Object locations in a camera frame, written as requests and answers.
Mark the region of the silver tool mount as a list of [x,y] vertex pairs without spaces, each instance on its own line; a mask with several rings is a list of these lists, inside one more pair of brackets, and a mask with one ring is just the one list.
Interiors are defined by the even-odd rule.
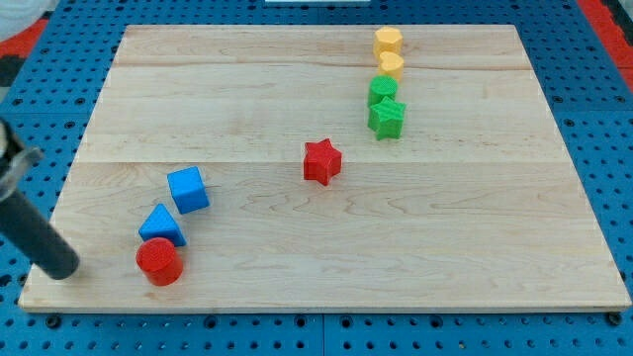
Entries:
[[1,120],[1,200],[5,201],[18,187],[26,173],[44,158],[36,146],[25,146],[10,125]]

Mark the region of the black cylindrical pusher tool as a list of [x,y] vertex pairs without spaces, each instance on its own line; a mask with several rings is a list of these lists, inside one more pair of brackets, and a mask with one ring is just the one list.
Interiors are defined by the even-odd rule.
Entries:
[[75,250],[20,191],[1,201],[1,233],[53,280],[66,279],[79,267]]

